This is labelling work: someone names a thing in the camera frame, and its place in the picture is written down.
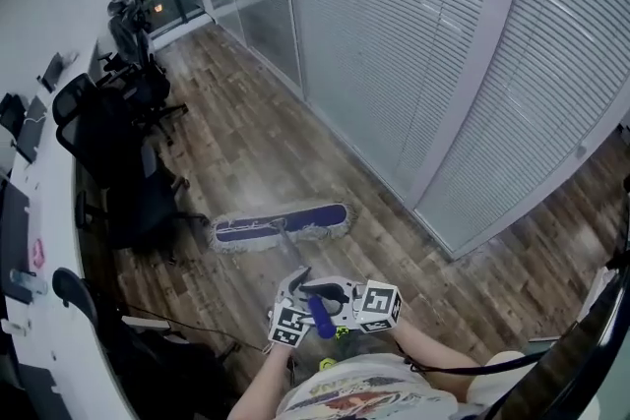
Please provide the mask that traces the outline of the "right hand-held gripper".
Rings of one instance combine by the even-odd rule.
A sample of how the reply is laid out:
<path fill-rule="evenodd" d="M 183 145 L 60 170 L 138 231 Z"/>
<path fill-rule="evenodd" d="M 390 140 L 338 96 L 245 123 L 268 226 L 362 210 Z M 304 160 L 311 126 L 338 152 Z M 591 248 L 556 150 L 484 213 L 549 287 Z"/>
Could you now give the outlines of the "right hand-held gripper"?
<path fill-rule="evenodd" d="M 317 310 L 300 319 L 313 327 L 347 327 L 363 333 L 391 330 L 398 324 L 403 305 L 397 286 L 375 280 L 358 284 L 341 276 L 328 276 L 307 281 L 299 290 L 341 305 L 337 314 Z"/>

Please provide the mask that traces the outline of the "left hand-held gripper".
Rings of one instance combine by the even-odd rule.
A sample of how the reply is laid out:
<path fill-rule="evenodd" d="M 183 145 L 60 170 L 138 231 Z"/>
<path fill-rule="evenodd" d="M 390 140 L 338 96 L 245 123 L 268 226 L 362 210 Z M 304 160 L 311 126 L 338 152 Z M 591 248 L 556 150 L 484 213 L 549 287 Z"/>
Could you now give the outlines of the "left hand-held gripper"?
<path fill-rule="evenodd" d="M 300 291 L 310 272 L 311 267 L 300 267 L 280 282 L 270 316 L 270 343 L 296 348 L 312 327 L 300 321 L 310 313 L 307 296 Z"/>

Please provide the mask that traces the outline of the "purple dust mop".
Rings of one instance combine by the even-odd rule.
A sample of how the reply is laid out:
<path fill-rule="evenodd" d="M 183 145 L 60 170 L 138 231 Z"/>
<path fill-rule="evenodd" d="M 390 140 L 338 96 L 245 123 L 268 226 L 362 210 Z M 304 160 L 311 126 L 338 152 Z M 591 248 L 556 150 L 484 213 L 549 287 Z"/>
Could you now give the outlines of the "purple dust mop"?
<path fill-rule="evenodd" d="M 302 261 L 298 241 L 319 241 L 347 234 L 353 210 L 344 203 L 302 203 L 280 206 L 268 214 L 231 213 L 217 217 L 211 224 L 211 243 L 221 253 L 264 252 L 279 247 L 297 270 L 310 267 Z M 341 305 L 317 295 L 308 295 L 310 312 L 337 314 Z M 335 336 L 337 327 L 311 327 L 324 339 Z"/>

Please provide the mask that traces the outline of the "person's left forearm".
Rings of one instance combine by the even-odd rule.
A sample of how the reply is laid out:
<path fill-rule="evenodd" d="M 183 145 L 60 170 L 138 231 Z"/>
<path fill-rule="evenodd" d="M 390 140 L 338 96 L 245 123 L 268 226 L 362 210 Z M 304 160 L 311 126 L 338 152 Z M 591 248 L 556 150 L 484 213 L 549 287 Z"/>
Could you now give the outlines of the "person's left forearm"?
<path fill-rule="evenodd" d="M 275 344 L 245 393 L 231 409 L 227 420 L 273 420 L 283 398 L 286 365 L 292 349 Z"/>

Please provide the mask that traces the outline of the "person's right forearm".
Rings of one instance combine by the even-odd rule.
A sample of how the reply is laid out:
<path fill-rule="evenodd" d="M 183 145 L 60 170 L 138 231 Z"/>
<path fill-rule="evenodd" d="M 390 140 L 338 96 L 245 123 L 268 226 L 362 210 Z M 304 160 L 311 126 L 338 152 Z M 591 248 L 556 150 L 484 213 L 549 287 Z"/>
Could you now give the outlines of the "person's right forearm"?
<path fill-rule="evenodd" d="M 391 333 L 405 354 L 422 366 L 440 369 L 479 367 L 468 355 L 433 339 L 404 319 Z M 473 377 L 430 372 L 426 380 L 434 388 L 451 393 L 459 402 L 466 402 Z"/>

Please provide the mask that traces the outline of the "person's dark trousers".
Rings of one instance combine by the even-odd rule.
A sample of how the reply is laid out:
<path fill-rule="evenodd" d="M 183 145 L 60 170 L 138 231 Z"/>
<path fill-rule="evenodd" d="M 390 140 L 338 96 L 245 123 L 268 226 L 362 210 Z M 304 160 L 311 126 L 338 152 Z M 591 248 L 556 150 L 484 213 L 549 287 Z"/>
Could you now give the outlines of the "person's dark trousers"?
<path fill-rule="evenodd" d="M 340 339 L 322 339 L 316 334 L 308 334 L 305 341 L 293 352 L 293 358 L 299 367 L 314 370 L 327 357 L 343 361 L 371 353 L 400 354 L 401 350 L 387 333 L 369 335 L 352 331 Z"/>

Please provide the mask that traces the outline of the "printed white t-shirt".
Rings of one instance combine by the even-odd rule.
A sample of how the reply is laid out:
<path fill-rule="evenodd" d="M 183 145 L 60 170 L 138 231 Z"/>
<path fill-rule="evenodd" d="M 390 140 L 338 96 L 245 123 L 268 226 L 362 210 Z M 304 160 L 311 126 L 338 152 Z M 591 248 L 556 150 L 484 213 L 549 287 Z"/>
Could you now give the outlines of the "printed white t-shirt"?
<path fill-rule="evenodd" d="M 471 420 L 511 389 L 528 368 L 472 379 L 467 396 L 431 386 L 400 356 L 352 357 L 291 390 L 275 420 Z"/>

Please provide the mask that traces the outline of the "teal glass table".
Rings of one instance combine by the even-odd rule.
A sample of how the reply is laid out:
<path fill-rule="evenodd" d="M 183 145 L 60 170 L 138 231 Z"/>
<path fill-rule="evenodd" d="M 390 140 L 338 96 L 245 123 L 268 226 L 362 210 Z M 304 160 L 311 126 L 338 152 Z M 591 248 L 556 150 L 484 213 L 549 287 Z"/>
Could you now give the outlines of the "teal glass table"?
<path fill-rule="evenodd" d="M 552 347 L 559 339 L 559 336 L 543 336 L 531 338 L 523 346 L 522 352 L 526 355 L 545 352 L 550 347 Z"/>

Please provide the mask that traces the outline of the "black mesh-back office chair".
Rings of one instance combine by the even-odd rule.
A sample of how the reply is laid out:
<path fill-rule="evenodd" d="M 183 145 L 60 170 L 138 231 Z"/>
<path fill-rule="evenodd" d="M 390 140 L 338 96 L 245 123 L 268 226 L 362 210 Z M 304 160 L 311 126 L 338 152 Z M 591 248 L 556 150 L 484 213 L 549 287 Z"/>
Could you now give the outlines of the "black mesh-back office chair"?
<path fill-rule="evenodd" d="M 75 199 L 75 223 L 105 222 L 108 245 L 122 249 L 168 249 L 178 220 L 210 219 L 180 210 L 176 195 L 189 181 L 170 171 L 133 123 L 120 90 L 99 88 L 82 73 L 54 97 L 56 140 L 104 192 L 105 208 L 92 207 L 85 193 Z"/>

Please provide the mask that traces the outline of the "long white desk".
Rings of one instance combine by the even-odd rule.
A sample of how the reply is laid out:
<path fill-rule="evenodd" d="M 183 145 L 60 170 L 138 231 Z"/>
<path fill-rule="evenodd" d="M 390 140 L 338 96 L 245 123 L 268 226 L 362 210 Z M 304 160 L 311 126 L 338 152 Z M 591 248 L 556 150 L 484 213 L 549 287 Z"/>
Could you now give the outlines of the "long white desk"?
<path fill-rule="evenodd" d="M 30 201 L 29 270 L 48 283 L 44 296 L 32 295 L 29 305 L 7 298 L 8 318 L 2 328 L 11 336 L 18 365 L 47 369 L 52 391 L 62 401 L 61 418 L 73 420 L 138 420 L 104 355 L 95 330 L 74 306 L 66 307 L 52 289 L 59 268 L 84 272 L 74 219 L 76 163 L 56 140 L 52 101 L 74 77 L 90 71 L 97 41 L 90 40 L 60 75 L 53 93 L 41 88 L 38 97 L 47 108 L 37 158 L 27 163 L 18 153 L 9 182 Z M 36 270 L 31 248 L 40 238 L 45 264 Z"/>

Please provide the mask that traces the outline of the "clear plastic bottle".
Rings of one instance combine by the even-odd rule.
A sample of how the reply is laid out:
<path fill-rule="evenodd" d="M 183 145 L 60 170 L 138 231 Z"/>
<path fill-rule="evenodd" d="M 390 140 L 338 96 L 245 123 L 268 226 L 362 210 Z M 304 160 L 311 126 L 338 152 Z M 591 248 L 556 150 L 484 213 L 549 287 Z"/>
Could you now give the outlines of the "clear plastic bottle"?
<path fill-rule="evenodd" d="M 11 270 L 9 277 L 14 285 L 24 288 L 31 294 L 44 296 L 48 292 L 48 283 L 34 272 Z"/>

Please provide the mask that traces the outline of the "white blinds glass partition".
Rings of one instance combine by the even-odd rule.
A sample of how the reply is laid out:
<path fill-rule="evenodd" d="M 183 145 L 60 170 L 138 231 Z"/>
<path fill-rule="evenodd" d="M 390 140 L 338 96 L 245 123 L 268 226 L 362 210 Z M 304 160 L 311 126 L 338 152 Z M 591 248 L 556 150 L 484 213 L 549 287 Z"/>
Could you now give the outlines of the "white blinds glass partition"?
<path fill-rule="evenodd" d="M 630 0 L 211 0 L 452 258 L 630 110 Z"/>

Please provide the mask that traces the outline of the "black monitor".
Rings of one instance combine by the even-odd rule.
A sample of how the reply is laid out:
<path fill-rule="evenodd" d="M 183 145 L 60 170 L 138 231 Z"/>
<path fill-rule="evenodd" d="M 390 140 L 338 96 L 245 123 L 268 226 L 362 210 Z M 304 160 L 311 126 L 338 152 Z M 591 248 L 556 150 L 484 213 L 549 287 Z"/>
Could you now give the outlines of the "black monitor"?
<path fill-rule="evenodd" d="M 29 198 L 7 182 L 0 213 L 0 287 L 6 297 L 26 305 L 32 301 L 32 294 L 11 279 L 11 271 L 29 270 L 29 205 Z"/>
<path fill-rule="evenodd" d="M 18 365 L 21 385 L 25 389 L 39 420 L 62 420 L 58 400 L 52 391 L 53 380 L 49 371 L 25 364 Z"/>

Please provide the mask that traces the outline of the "grey jacket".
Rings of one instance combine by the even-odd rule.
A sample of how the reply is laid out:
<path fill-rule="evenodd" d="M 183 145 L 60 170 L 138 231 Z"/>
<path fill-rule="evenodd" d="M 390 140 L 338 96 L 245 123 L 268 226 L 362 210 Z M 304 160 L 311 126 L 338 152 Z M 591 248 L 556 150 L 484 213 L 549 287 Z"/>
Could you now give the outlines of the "grey jacket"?
<path fill-rule="evenodd" d="M 119 55 L 141 67 L 149 61 L 147 20 L 136 0 L 111 0 L 107 6 L 108 28 Z"/>

